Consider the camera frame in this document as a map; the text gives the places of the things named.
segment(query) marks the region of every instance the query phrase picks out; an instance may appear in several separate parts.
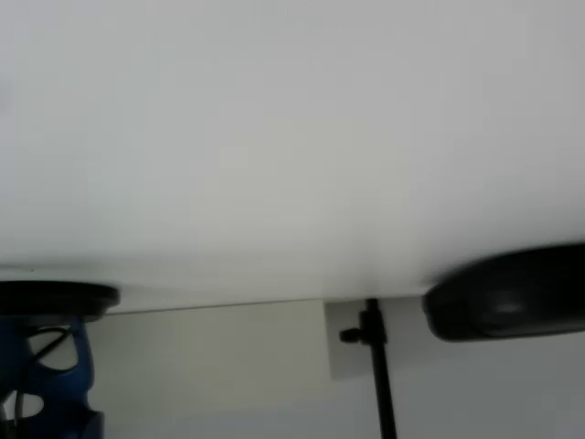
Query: black cable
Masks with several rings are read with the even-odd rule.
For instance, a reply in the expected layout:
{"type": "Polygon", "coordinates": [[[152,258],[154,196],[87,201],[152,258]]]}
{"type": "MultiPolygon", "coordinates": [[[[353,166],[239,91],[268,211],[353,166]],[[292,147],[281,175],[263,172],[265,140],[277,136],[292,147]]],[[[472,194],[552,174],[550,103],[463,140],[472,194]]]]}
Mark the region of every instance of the black cable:
{"type": "Polygon", "coordinates": [[[63,342],[67,339],[69,335],[71,335],[70,329],[63,329],[62,327],[44,327],[41,329],[36,329],[32,331],[28,337],[35,337],[41,334],[59,334],[57,338],[51,341],[49,344],[44,346],[39,352],[37,352],[34,357],[30,360],[30,363],[25,368],[23,372],[22,379],[20,381],[20,385],[16,391],[16,400],[15,400],[15,418],[14,418],[14,426],[16,429],[16,437],[19,436],[18,425],[22,420],[22,411],[23,411],[23,397],[25,394],[25,389],[27,386],[28,381],[28,373],[30,372],[30,368],[37,364],[40,360],[46,357],[48,354],[53,352],[57,349],[63,342]]]}

